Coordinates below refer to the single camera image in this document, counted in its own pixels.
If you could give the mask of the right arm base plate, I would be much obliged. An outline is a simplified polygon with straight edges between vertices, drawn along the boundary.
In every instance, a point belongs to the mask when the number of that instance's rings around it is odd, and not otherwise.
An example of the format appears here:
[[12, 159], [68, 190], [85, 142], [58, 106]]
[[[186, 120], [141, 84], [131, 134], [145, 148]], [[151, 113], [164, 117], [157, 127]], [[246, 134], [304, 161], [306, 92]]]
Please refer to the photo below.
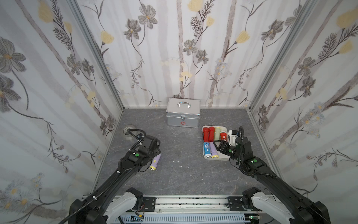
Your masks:
[[227, 207], [230, 211], [252, 211], [252, 209], [245, 206], [242, 197], [228, 197]]

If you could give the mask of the blue flashlight white logo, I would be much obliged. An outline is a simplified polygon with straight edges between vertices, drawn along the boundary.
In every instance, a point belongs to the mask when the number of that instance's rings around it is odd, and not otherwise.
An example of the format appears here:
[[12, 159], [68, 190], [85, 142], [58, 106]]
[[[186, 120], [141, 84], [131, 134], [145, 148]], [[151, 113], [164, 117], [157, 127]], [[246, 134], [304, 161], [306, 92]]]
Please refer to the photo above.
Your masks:
[[203, 143], [203, 151], [204, 151], [204, 157], [205, 158], [212, 158], [209, 142], [204, 142]]

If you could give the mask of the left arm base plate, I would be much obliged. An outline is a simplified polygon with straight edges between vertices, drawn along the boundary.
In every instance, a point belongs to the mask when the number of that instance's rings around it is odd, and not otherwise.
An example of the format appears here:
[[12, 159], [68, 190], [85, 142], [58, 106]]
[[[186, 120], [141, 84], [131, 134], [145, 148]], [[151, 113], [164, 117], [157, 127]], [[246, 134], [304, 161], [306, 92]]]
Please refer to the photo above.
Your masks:
[[136, 209], [136, 212], [154, 212], [156, 205], [156, 197], [144, 197], [142, 205]]

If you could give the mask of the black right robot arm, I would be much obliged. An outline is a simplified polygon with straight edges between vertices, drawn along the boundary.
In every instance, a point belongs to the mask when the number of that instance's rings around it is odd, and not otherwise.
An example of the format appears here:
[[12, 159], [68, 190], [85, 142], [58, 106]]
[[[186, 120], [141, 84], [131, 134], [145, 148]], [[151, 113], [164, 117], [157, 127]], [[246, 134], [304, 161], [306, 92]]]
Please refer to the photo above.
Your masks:
[[289, 186], [275, 174], [262, 159], [253, 154], [251, 142], [244, 137], [243, 127], [231, 133], [220, 133], [217, 150], [234, 160], [244, 175], [260, 182], [269, 190], [269, 198], [256, 187], [242, 193], [243, 209], [261, 210], [281, 224], [329, 224], [331, 222], [327, 207], [320, 201], [313, 202]]

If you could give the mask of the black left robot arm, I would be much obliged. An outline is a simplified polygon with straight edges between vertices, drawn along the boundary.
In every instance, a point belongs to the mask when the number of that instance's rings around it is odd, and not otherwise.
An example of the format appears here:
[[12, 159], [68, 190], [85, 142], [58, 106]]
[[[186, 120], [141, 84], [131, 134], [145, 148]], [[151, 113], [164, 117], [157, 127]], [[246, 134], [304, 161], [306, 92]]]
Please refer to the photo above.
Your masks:
[[77, 199], [70, 206], [69, 215], [62, 224], [110, 224], [128, 210], [139, 210], [143, 206], [143, 193], [128, 189], [120, 199], [117, 192], [130, 178], [151, 162], [161, 151], [160, 140], [147, 135], [141, 129], [128, 129], [126, 134], [137, 142], [118, 162], [113, 174], [84, 200]]

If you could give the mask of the pale green flashlight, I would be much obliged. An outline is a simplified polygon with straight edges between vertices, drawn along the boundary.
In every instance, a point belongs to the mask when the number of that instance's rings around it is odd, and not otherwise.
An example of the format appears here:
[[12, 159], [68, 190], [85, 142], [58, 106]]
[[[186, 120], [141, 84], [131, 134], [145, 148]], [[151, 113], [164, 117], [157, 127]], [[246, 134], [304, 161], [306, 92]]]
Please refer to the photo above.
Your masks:
[[214, 141], [220, 141], [221, 140], [221, 131], [222, 129], [220, 127], [216, 127], [214, 131]]

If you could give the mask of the purple flashlight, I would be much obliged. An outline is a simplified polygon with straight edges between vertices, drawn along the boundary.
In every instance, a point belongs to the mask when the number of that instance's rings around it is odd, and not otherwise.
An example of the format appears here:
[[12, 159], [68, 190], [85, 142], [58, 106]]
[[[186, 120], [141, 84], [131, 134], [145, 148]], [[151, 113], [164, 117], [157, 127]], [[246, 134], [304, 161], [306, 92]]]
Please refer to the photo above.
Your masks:
[[158, 162], [159, 162], [160, 158], [161, 158], [161, 154], [159, 154], [153, 158], [152, 163], [149, 167], [150, 170], [155, 171], [157, 169]]
[[209, 146], [210, 146], [210, 151], [211, 151], [212, 158], [219, 158], [219, 155], [218, 155], [217, 150], [216, 150], [215, 143], [212, 141], [212, 142], [209, 143]]

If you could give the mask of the red flashlight white logo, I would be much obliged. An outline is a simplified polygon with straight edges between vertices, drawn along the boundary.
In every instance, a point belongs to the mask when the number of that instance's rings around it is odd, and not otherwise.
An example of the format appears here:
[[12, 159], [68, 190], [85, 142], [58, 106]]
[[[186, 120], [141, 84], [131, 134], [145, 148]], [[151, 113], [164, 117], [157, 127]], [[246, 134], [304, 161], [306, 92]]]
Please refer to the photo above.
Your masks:
[[227, 141], [227, 131], [220, 132], [220, 139], [221, 141]]

